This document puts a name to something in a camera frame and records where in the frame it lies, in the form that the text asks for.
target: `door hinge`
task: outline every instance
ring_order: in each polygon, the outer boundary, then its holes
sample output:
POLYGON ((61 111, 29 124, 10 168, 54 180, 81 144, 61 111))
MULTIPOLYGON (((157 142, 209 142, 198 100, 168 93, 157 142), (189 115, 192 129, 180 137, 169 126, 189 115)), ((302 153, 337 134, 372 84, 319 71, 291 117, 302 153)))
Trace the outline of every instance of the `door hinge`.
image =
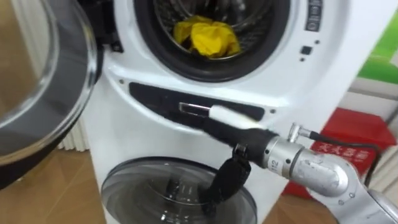
POLYGON ((115 52, 123 53, 114 18, 114 0, 78 0, 86 12, 99 45, 109 45, 115 52))

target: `cable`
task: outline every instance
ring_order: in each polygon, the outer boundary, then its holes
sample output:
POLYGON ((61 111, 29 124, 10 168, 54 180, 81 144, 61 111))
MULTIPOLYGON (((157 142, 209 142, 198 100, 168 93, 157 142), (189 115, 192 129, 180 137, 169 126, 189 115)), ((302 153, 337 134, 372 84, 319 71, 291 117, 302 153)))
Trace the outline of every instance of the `cable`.
POLYGON ((365 181, 364 181, 364 185, 366 187, 369 187, 369 184, 372 180, 372 175, 374 170, 376 169, 377 165, 379 164, 379 161, 381 159, 381 150, 379 148, 379 146, 375 145, 375 144, 361 144, 361 143, 347 143, 347 142, 341 142, 338 140, 334 140, 332 138, 323 136, 319 133, 316 133, 315 131, 311 131, 310 139, 314 140, 314 141, 321 141, 321 142, 325 142, 328 144, 334 144, 334 145, 339 145, 339 146, 345 146, 345 147, 361 147, 361 148, 369 148, 372 149, 375 153, 376 153, 376 157, 373 160, 368 173, 366 174, 365 177, 365 181))

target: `stacked washer dryer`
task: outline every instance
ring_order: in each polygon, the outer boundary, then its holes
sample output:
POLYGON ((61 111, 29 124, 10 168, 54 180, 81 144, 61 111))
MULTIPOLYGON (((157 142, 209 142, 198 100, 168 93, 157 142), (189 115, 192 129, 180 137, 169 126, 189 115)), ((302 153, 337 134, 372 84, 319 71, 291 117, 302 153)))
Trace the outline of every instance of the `stacked washer dryer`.
MULTIPOLYGON (((93 43, 78 4, 48 2, 58 22, 78 21, 93 43)), ((109 46, 83 114, 109 224, 262 223, 287 180, 256 166, 244 188, 203 211, 199 189, 211 184, 231 149, 200 131, 206 113, 197 108, 223 105, 283 136, 293 122, 321 130, 398 4, 240 1, 246 17, 226 21, 242 52, 206 59, 170 38, 176 22, 196 13, 193 2, 203 1, 80 1, 94 31, 116 28, 110 39, 97 36, 109 46), (107 13, 94 19, 100 5, 107 13)))

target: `number label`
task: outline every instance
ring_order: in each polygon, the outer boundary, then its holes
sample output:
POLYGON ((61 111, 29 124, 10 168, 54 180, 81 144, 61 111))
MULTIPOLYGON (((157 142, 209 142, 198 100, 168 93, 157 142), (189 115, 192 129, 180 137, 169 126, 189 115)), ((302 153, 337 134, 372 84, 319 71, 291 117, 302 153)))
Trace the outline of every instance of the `number label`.
POLYGON ((268 169, 276 174, 282 175, 283 162, 276 158, 270 157, 268 160, 268 169))

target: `yellow cloth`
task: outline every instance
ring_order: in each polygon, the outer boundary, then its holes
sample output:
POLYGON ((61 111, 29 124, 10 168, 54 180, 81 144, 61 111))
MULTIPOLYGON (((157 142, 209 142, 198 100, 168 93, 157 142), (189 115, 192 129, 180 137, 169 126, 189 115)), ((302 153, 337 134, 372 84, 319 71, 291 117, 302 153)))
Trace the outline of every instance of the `yellow cloth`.
POLYGON ((241 51, 232 27, 223 22, 213 22, 202 16, 192 16, 174 27, 174 39, 182 44, 191 38, 192 47, 208 58, 231 56, 241 51))

